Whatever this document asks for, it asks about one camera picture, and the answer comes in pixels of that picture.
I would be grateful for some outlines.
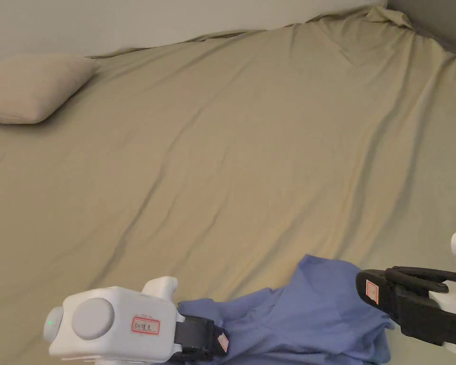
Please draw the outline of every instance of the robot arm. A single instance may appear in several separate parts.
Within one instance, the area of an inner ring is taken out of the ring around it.
[[[456,258],[456,233],[451,239]],[[456,353],[456,272],[394,266],[363,270],[358,295],[400,325],[404,335]]]
[[[51,310],[44,338],[51,356],[97,365],[210,361],[228,339],[205,318],[182,316],[172,303],[175,278],[149,281],[142,292],[101,288],[69,296]]]

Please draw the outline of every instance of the mattress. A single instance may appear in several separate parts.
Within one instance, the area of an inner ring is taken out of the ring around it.
[[[0,364],[57,364],[68,295],[288,282],[309,253],[454,269],[456,57],[358,9],[101,58],[39,125],[0,125]],[[393,363],[456,364],[389,332]]]

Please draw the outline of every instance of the handwritten label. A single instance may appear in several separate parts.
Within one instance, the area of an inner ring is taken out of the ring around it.
[[[218,342],[220,342],[221,347],[223,347],[225,352],[227,352],[229,342],[224,333],[222,333],[220,336],[218,336]]]
[[[378,286],[367,280],[367,297],[378,304]]]
[[[161,323],[155,319],[133,317],[132,331],[150,335],[158,335],[161,330]]]

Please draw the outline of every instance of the beige pillow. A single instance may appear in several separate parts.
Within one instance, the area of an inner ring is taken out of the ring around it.
[[[39,123],[98,70],[74,55],[20,55],[0,63],[0,123]]]

